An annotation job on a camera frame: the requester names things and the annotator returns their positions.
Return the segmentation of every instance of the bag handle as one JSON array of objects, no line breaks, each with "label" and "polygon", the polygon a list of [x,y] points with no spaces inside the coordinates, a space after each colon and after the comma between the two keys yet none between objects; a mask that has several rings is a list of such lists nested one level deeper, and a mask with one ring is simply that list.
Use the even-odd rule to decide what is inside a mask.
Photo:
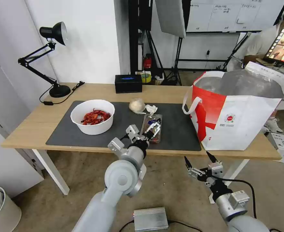
[{"label": "bag handle", "polygon": [[191,87],[187,90],[187,93],[185,94],[184,99],[183,99],[182,110],[183,110],[184,114],[191,114],[192,112],[195,111],[195,109],[196,109],[198,103],[199,103],[199,102],[202,102],[202,99],[201,99],[201,98],[196,97],[196,98],[194,99],[194,101],[192,102],[192,104],[191,104],[189,110],[188,110],[188,111],[185,110],[185,104],[186,104],[186,101],[187,101],[187,98],[188,98],[188,94],[189,94],[190,91],[192,92],[192,89],[193,89],[193,86],[191,86]]}]

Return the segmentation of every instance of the shoe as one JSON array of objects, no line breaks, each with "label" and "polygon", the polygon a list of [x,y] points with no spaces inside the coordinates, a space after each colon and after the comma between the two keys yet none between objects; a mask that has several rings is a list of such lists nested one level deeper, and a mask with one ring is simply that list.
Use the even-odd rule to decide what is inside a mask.
[{"label": "shoe", "polygon": [[270,119],[266,121],[264,126],[267,127],[271,132],[281,133],[281,132],[283,132],[283,130],[278,127],[278,125],[277,125],[278,121],[279,121],[279,119],[277,119],[275,117],[270,117]]},{"label": "shoe", "polygon": [[266,126],[263,126],[260,130],[260,132],[262,132],[263,134],[267,133],[267,132],[271,132]]}]

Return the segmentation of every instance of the lamp shade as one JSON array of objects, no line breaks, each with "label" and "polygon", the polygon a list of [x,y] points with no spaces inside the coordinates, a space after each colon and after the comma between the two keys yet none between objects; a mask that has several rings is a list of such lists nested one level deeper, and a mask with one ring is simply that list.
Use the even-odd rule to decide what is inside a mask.
[{"label": "lamp shade", "polygon": [[62,45],[65,45],[67,40],[67,29],[64,22],[59,22],[53,27],[40,27],[39,33],[42,37],[46,39],[55,39]]}]

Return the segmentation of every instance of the concrete floor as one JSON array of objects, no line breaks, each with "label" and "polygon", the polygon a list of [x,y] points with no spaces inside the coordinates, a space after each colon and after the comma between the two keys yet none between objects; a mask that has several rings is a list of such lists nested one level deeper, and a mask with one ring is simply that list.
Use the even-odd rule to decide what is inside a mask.
[{"label": "concrete floor", "polygon": [[[182,75],[183,85],[191,85],[200,73]],[[284,111],[278,113],[279,125],[284,130]],[[115,155],[105,153],[58,152],[49,155],[70,187],[64,196],[45,172],[45,180],[14,198],[22,209],[22,218],[14,232],[70,232],[90,199],[104,189],[104,173]],[[209,160],[196,157],[190,160],[197,168],[206,167]],[[233,162],[223,160],[225,168]],[[147,173],[139,193],[134,198],[124,196],[119,202],[112,232],[132,220],[134,209],[164,206],[169,219],[179,220],[200,228],[203,232],[226,232],[216,205],[208,200],[210,194],[202,182],[186,173],[182,157],[147,156]],[[250,182],[255,188],[257,216],[268,228],[284,232],[284,164],[274,161],[251,160],[238,178]],[[232,183],[234,191],[250,188]],[[252,215],[252,201],[248,214]],[[128,225],[123,232],[134,231]],[[169,232],[194,231],[182,225],[171,225]]]}]

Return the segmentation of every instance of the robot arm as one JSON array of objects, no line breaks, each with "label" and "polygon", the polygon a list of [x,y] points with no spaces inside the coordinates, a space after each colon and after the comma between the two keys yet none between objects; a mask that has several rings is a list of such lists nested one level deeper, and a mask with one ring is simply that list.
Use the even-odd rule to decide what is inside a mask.
[{"label": "robot arm", "polygon": [[219,213],[227,223],[229,232],[269,232],[268,228],[259,220],[244,215],[249,196],[243,191],[233,192],[225,183],[218,179],[223,177],[223,165],[209,152],[211,160],[207,168],[193,168],[187,157],[185,163],[187,173],[205,183],[213,193],[213,200],[218,206]]},{"label": "robot arm", "polygon": [[142,185],[146,173],[146,166],[143,164],[146,149],[149,140],[159,132],[160,127],[160,121],[157,121],[143,135],[139,135],[136,125],[130,125],[123,137],[132,142],[127,149],[118,138],[109,143],[108,148],[119,160],[107,168],[104,176],[106,188],[91,199],[72,232],[110,231],[121,196],[133,197]]}]

